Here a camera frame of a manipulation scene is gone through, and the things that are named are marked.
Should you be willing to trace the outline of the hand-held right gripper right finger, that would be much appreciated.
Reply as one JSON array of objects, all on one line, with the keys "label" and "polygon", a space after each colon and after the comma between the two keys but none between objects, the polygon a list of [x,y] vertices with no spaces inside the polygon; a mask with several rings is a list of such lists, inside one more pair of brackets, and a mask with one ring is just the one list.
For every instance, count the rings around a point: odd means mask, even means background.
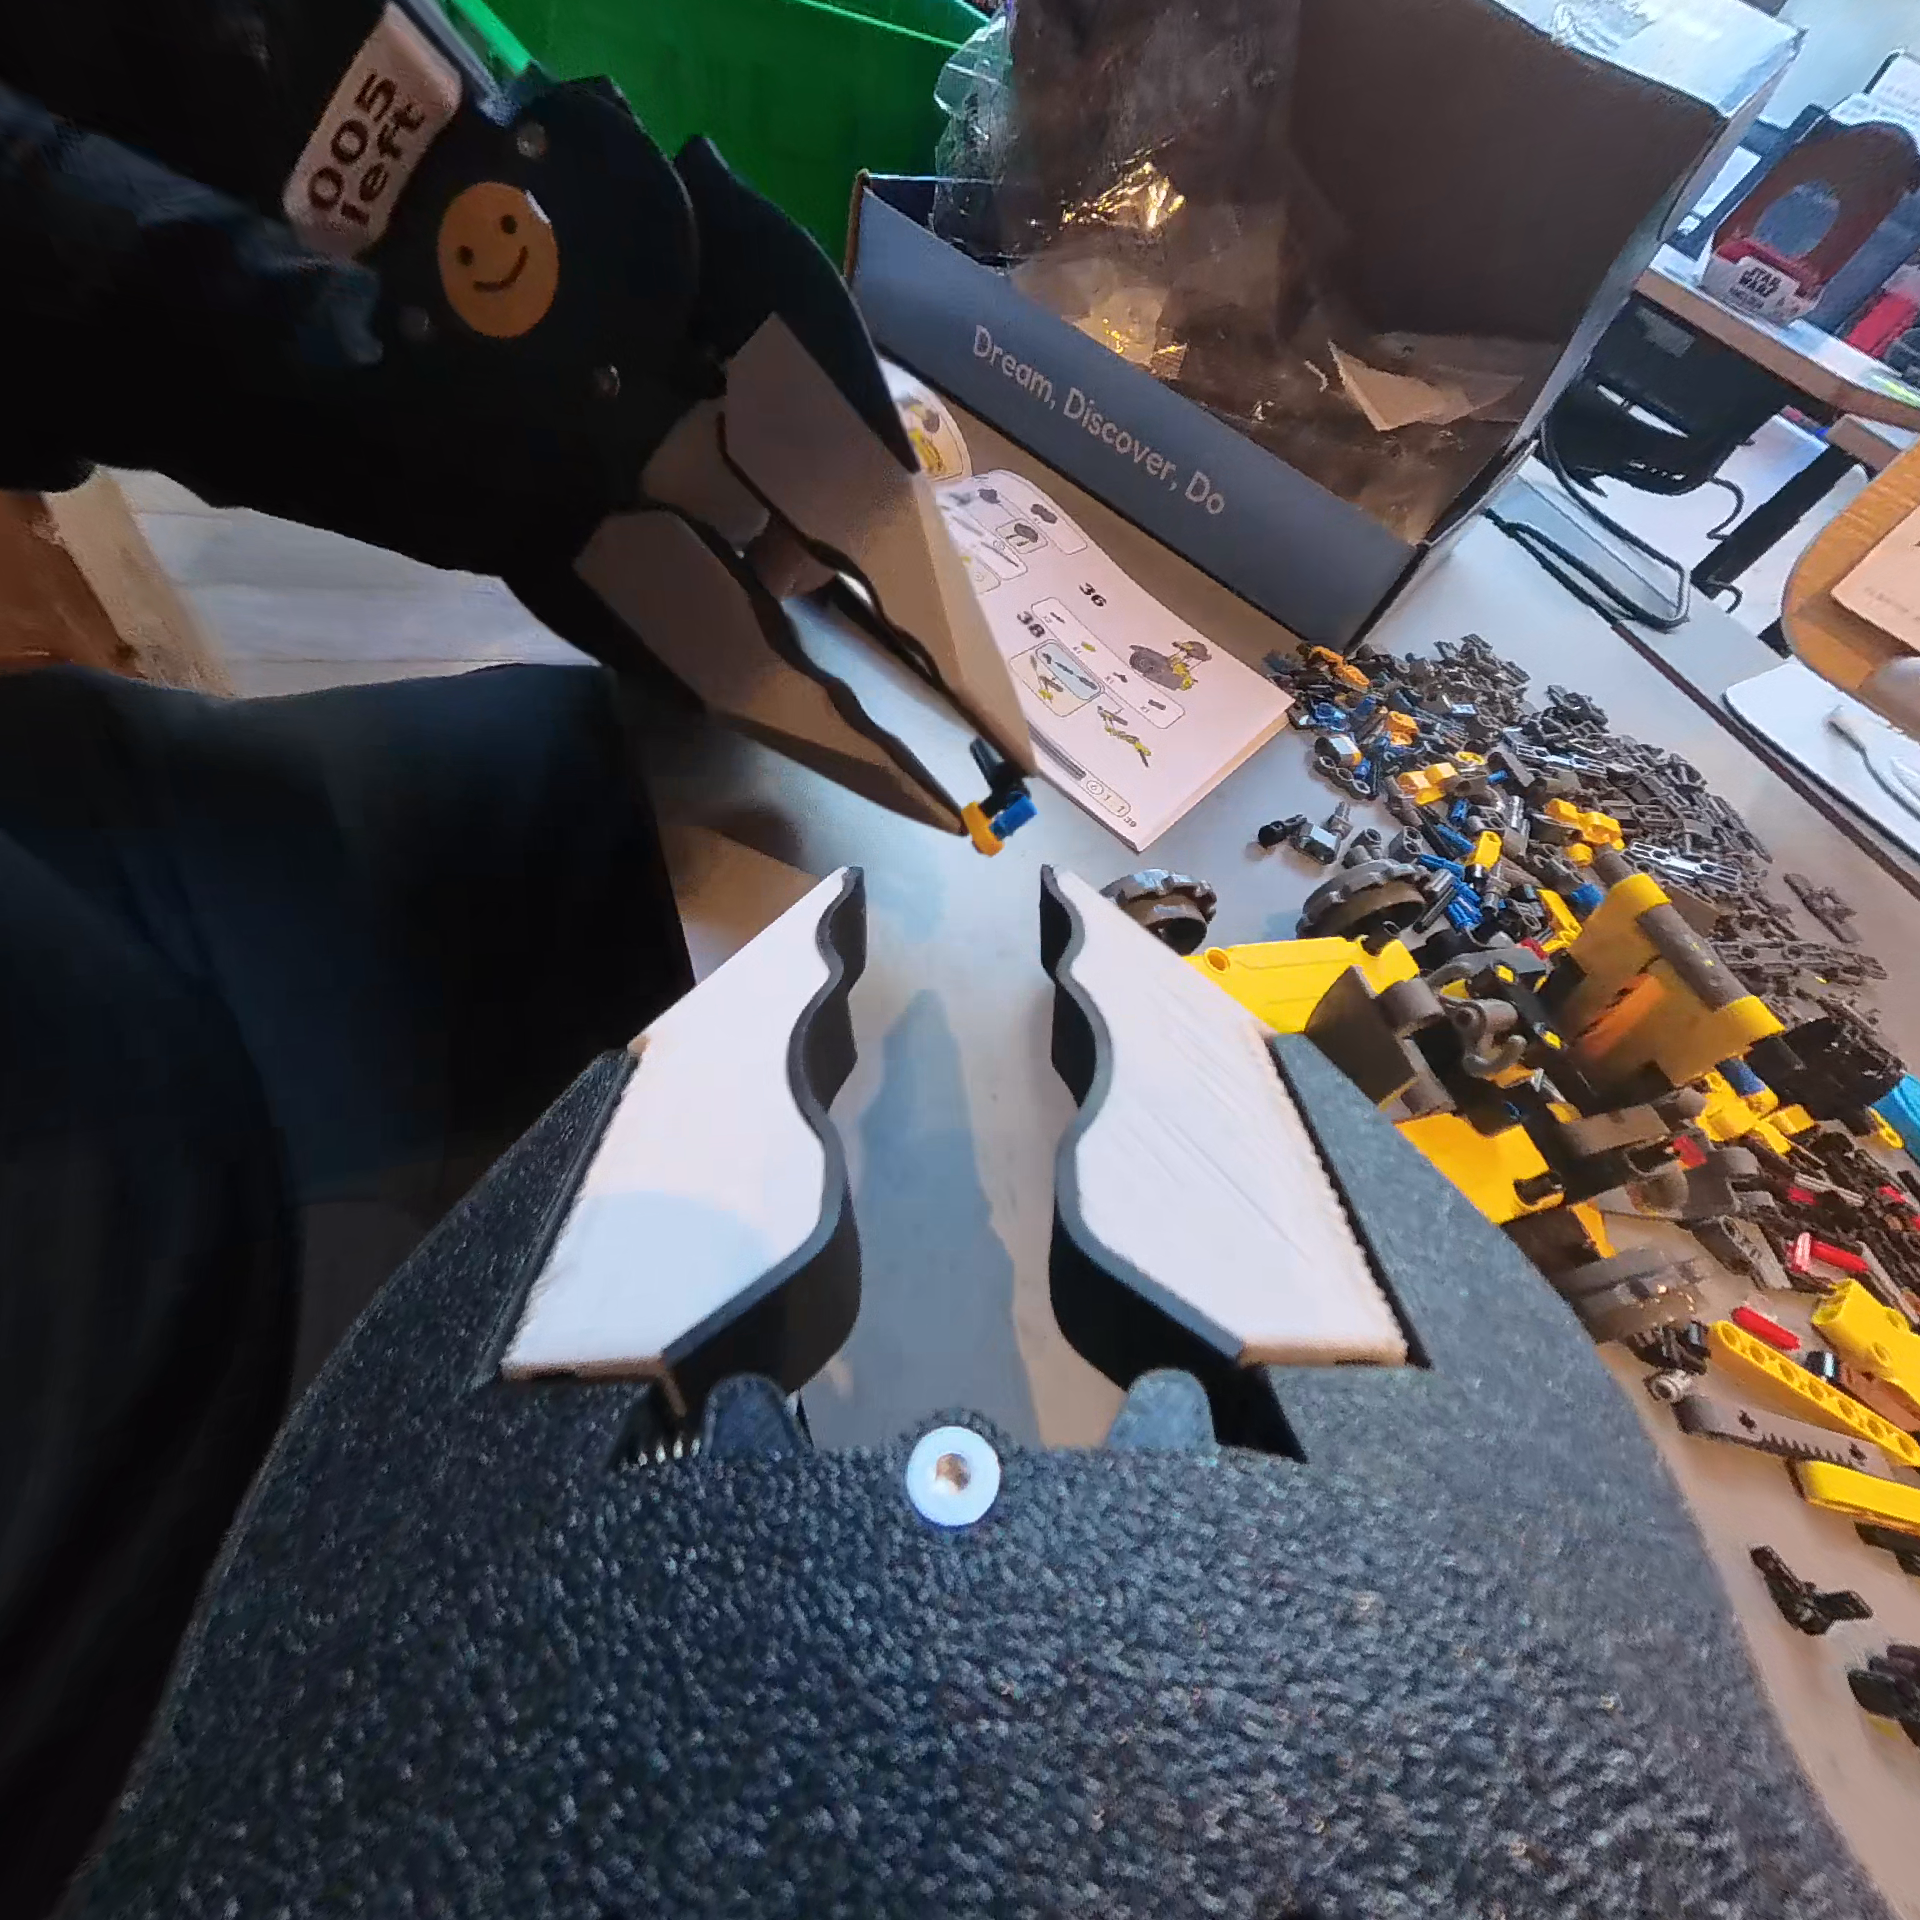
[{"label": "hand-held right gripper right finger", "polygon": [[1068,869],[1039,871],[1055,1318],[1111,1380],[1383,1364],[1408,1333],[1278,1055],[1280,1033]]}]

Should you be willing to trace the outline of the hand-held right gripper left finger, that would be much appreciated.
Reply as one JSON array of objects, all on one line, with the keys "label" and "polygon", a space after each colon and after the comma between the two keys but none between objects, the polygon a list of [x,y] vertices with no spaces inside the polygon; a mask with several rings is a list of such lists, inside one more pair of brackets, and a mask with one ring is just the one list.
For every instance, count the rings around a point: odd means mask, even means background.
[{"label": "hand-held right gripper left finger", "polygon": [[830,1106],[865,949],[844,865],[625,1047],[500,1380],[638,1380],[696,1418],[727,1378],[794,1397],[846,1346],[860,1245]]}]

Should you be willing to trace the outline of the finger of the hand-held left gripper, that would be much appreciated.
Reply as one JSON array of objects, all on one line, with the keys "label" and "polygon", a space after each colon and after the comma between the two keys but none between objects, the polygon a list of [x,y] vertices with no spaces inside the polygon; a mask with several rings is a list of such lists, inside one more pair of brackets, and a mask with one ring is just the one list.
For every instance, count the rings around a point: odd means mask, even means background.
[{"label": "finger of the hand-held left gripper", "polygon": [[718,721],[917,825],[967,833],[964,802],[807,654],[784,604],[712,529],[672,510],[617,514],[573,566]]},{"label": "finger of the hand-held left gripper", "polygon": [[892,447],[780,316],[727,362],[727,464],[863,592],[881,639],[1021,777],[1039,769],[1012,677],[912,450]]}]

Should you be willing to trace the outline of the instruction booklet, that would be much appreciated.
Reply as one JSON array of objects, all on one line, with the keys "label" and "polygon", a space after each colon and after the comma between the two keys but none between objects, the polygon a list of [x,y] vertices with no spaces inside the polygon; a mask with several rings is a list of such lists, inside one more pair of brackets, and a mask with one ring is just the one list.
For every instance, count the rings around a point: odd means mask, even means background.
[{"label": "instruction booklet", "polygon": [[946,398],[881,362],[1047,777],[1146,850],[1289,721],[1294,698],[1090,541],[1020,471],[977,460]]}]

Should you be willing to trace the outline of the person's left forearm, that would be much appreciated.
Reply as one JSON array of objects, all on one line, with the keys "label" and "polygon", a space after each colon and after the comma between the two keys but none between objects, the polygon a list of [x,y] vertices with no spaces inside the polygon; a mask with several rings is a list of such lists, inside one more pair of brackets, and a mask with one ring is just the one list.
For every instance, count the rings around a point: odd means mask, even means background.
[{"label": "person's left forearm", "polygon": [[373,370],[284,182],[376,5],[2,5],[6,490],[242,452]]}]

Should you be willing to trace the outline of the grey desk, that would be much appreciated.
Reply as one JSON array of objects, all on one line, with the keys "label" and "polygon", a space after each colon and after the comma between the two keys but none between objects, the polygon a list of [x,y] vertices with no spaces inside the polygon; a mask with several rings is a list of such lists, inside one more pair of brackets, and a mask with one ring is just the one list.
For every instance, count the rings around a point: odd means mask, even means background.
[{"label": "grey desk", "polygon": [[[1914,1047],[1908,994],[1914,900],[1818,821],[1684,689],[1632,650],[1496,533],[1465,529],[1381,626],[1410,654],[1479,633],[1538,680],[1599,697],[1621,729],[1687,754],[1749,808],[1793,869],[1826,871],[1860,906],[1890,973],[1887,1039]],[[815,878],[869,880],[871,957],[852,994],[856,1065],[831,1114],[847,1141],[865,1273],[840,1358],[805,1394],[815,1437],[874,1447],[919,1415],[972,1408],[1010,1440],[1090,1448],[1120,1390],[1064,1341],[1049,1308],[1052,1170],[1072,1096],[1049,1062],[1039,865],[1098,884],[1129,850],[1053,785],[997,857],[844,794],[749,741],[701,733],[653,746],[655,802],[692,962],[710,970]],[[1781,1458],[1676,1429],[1618,1346],[1573,1341],[1581,1374],[1545,1366],[1546,1406],[1503,1421],[1494,1465],[1541,1470],[1570,1415],[1612,1399],[1662,1452],[1669,1506],[1687,1501],[1736,1612],[1767,1702],[1865,1873],[1914,1916],[1914,1749],[1863,1716],[1847,1665],[1914,1640],[1914,1581],[1807,1506]]]}]

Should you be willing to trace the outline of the green storage bin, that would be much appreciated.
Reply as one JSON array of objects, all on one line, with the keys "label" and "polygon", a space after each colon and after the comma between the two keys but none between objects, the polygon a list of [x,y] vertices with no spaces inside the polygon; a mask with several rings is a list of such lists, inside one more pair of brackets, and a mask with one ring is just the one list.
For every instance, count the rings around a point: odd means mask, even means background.
[{"label": "green storage bin", "polygon": [[653,141],[706,136],[840,261],[860,176],[924,176],[962,1],[453,5],[512,72],[614,82]]}]

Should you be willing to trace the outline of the dark cardboard box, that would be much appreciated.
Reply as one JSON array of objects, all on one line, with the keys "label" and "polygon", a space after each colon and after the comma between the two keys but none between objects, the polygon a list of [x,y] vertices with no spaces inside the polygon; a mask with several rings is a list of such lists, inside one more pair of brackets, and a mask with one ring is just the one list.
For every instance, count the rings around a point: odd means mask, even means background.
[{"label": "dark cardboard box", "polygon": [[1414,79],[1391,55],[1391,117],[1441,150],[1479,212],[1440,233],[1490,269],[1487,294],[1438,294],[1445,317],[1512,317],[1562,344],[1503,457],[1433,535],[1406,541],[1254,447],[1152,375],[1025,300],[930,226],[930,178],[871,176],[855,194],[852,282],[874,343],[975,420],[1034,455],[1304,639],[1361,636],[1418,564],[1524,464],[1552,408],[1618,319],[1662,240],[1799,55],[1800,31],[1750,5],[1402,5]]}]

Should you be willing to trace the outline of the person's grey trouser leg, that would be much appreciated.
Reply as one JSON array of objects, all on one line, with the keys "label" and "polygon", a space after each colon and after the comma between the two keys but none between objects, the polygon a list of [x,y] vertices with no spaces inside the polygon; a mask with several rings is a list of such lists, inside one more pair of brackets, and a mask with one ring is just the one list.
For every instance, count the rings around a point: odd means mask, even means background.
[{"label": "person's grey trouser leg", "polygon": [[304,1383],[690,959],[607,674],[486,668],[224,725],[204,928],[289,1174]]}]

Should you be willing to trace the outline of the crumpled plastic bag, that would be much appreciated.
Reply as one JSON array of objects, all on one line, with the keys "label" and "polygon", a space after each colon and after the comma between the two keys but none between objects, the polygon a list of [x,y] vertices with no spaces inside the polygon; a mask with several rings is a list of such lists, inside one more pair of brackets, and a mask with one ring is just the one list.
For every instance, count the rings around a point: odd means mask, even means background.
[{"label": "crumpled plastic bag", "polygon": [[1503,457],[1562,344],[1493,290],[1390,56],[1402,5],[1000,5],[936,82],[930,226],[1406,541]]}]

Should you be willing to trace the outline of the yellow black brick vehicle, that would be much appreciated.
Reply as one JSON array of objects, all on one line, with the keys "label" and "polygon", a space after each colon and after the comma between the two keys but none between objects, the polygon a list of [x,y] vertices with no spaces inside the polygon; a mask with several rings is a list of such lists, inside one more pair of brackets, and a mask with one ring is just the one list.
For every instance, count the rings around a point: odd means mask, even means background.
[{"label": "yellow black brick vehicle", "polygon": [[1372,861],[1310,895],[1303,938],[1206,944],[1172,929],[1169,873],[1104,890],[1189,970],[1342,1070],[1570,1303],[1598,1341],[1702,1312],[1692,1257],[1621,1253],[1599,1201],[1687,1226],[1730,1215],[1785,1153],[1738,1076],[1783,1021],[1666,888],[1628,865],[1545,938],[1440,934],[1410,864]]}]

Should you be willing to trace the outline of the pile of small dark connectors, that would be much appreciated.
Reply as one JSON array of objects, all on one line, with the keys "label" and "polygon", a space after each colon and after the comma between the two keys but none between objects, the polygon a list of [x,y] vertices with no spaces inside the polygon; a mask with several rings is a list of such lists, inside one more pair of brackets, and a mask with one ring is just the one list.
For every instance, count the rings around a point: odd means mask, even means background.
[{"label": "pile of small dark connectors", "polygon": [[1786,876],[1813,909],[1809,937],[1775,895],[1769,850],[1692,760],[1618,733],[1586,693],[1535,682],[1485,637],[1429,650],[1310,645],[1262,658],[1304,730],[1312,769],[1358,822],[1330,825],[1334,878],[1359,873],[1369,902],[1353,938],[1440,956],[1446,941],[1506,937],[1570,946],[1599,900],[1599,861],[1618,854],[1696,914],[1700,934],[1786,1029],[1831,1020],[1881,1038],[1878,959],[1840,929],[1831,886]]}]

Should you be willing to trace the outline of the white flat device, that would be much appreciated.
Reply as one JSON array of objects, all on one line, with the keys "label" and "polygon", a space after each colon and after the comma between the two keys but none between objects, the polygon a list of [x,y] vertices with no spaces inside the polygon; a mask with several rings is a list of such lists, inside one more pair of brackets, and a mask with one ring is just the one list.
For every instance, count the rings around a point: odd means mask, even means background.
[{"label": "white flat device", "polygon": [[1800,663],[1720,693],[1720,706],[1790,769],[1917,860],[1917,745]]}]

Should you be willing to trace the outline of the round wooden table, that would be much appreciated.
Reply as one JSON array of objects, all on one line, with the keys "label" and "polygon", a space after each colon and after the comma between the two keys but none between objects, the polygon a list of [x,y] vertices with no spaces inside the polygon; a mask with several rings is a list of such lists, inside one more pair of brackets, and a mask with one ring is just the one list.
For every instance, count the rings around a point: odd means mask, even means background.
[{"label": "round wooden table", "polygon": [[1917,713],[1914,645],[1849,609],[1836,590],[1914,504],[1917,446],[1911,446],[1815,535],[1783,590],[1790,654],[1908,735]]}]

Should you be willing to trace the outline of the red toy box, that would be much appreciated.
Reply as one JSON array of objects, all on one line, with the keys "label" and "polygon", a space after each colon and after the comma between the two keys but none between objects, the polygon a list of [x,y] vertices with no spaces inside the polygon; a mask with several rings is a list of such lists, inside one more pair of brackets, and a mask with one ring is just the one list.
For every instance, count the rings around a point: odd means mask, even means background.
[{"label": "red toy box", "polygon": [[1854,96],[1823,111],[1719,221],[1698,271],[1706,300],[1791,325],[1917,188],[1917,119]]}]

